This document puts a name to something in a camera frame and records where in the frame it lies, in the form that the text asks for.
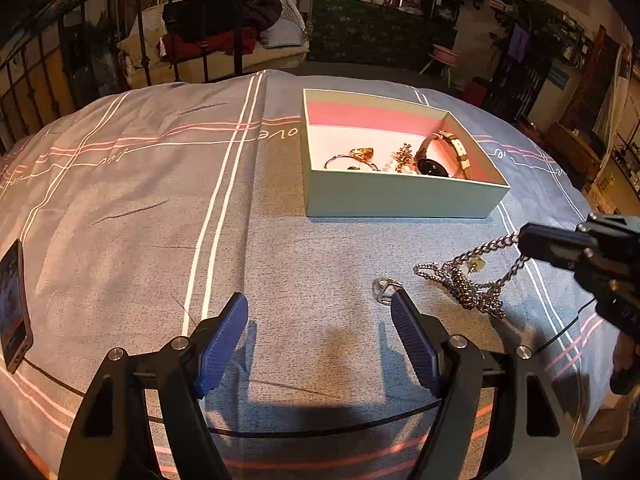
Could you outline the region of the person's right hand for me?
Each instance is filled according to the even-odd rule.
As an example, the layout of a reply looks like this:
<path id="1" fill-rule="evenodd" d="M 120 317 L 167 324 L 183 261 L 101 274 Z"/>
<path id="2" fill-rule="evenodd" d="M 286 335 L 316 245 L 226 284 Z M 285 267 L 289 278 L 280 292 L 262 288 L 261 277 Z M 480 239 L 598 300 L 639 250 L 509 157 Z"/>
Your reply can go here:
<path id="1" fill-rule="evenodd" d="M 612 393 L 626 396 L 639 383 L 639 345 L 620 332 L 613 353 Z"/>

